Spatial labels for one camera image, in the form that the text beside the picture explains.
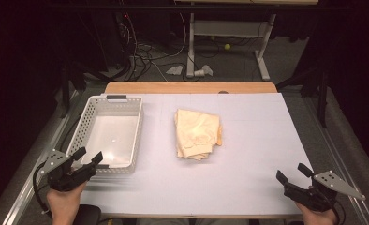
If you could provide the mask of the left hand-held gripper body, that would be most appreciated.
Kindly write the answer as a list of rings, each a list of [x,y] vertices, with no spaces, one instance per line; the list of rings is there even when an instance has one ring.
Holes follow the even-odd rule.
[[[50,188],[61,192],[70,191],[96,175],[97,165],[91,161],[78,169],[72,168],[74,162],[72,155],[52,149],[39,174],[47,176]]]

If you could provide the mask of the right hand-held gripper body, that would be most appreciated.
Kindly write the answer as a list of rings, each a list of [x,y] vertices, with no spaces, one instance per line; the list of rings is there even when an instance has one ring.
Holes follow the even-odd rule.
[[[289,181],[283,186],[284,195],[312,211],[325,212],[333,209],[338,193],[365,200],[366,197],[333,171],[314,173],[308,177],[312,185],[308,188],[296,186]]]

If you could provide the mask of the white perforated plastic basket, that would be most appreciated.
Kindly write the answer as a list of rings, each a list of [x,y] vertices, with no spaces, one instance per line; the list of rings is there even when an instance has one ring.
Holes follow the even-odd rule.
[[[86,153],[74,163],[80,167],[99,152],[99,173],[133,173],[136,168],[142,129],[142,97],[127,95],[91,96],[66,150],[72,155],[82,147]]]

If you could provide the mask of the cream cloth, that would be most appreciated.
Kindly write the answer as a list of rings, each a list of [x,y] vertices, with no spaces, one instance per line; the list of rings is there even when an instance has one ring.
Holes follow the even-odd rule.
[[[206,159],[222,144],[220,117],[215,114],[178,109],[174,115],[178,158]]]

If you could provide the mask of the person's right hand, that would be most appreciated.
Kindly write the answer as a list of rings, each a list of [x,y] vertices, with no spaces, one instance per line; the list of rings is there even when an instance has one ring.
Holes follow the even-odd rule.
[[[325,212],[316,212],[298,202],[295,204],[303,214],[304,225],[337,225],[338,218],[332,209]]]

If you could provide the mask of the person's left hand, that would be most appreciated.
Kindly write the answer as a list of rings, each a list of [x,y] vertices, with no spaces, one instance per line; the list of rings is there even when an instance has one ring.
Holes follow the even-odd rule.
[[[61,192],[50,189],[47,201],[52,212],[52,225],[72,225],[80,207],[81,194],[86,186],[82,183],[74,189]]]

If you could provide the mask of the black chair seat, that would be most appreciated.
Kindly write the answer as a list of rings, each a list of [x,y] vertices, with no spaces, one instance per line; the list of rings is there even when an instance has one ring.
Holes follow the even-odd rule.
[[[98,206],[81,204],[73,225],[97,225],[101,216]]]

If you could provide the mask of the white table mat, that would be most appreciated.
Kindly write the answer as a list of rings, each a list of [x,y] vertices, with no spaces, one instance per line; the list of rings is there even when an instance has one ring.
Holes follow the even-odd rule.
[[[307,187],[297,169],[309,161],[278,94],[149,94],[136,169],[92,179],[81,195],[106,215],[163,218],[295,218],[299,211],[276,180],[283,172]],[[197,161],[176,155],[174,114],[219,115],[223,143]]]

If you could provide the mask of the black metal stand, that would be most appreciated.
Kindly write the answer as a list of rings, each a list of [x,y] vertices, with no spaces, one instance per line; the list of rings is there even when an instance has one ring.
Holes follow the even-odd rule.
[[[277,90],[290,85],[300,85],[301,96],[311,97],[318,95],[317,119],[319,123],[326,127],[326,105],[328,90],[328,74],[326,68],[320,65],[311,66],[304,71],[296,72],[292,77],[280,82],[275,86]]]
[[[75,90],[83,91],[85,89],[83,72],[82,64],[76,61],[65,61],[61,65],[62,118],[67,116],[70,109],[70,85],[73,85]]]

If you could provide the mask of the wooden table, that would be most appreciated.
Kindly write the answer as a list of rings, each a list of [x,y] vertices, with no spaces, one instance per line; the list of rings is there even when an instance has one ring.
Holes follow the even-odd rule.
[[[278,91],[271,82],[110,82],[105,93],[113,94],[277,94]],[[176,218],[245,218],[245,219],[300,219],[298,208],[292,214],[255,214],[245,216],[212,216],[188,214],[175,215]]]

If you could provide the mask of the crumpled white paper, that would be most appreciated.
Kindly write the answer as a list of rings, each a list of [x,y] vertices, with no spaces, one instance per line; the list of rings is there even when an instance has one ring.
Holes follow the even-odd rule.
[[[201,69],[194,71],[195,77],[204,77],[205,75],[213,76],[214,72],[208,65],[204,65]]]
[[[179,76],[182,74],[183,69],[184,69],[183,66],[175,66],[168,69],[166,73],[169,75]]]

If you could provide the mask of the white metal desk frame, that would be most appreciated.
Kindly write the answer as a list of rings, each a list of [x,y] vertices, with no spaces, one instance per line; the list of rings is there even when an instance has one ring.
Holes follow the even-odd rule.
[[[206,7],[202,12],[211,12],[213,7],[223,7],[225,11],[229,6],[233,7],[303,7],[316,6],[318,0],[174,0],[175,3],[187,3],[190,7]],[[223,38],[260,38],[261,46],[254,51],[257,70],[263,81],[268,81],[270,75],[264,61],[264,53],[269,43],[269,38],[273,31],[276,14],[267,13],[268,18],[261,22],[236,22],[229,19],[205,19],[195,18],[195,13],[190,13],[188,28],[188,54],[186,77],[196,78],[194,71],[195,63],[195,36],[223,37]]]

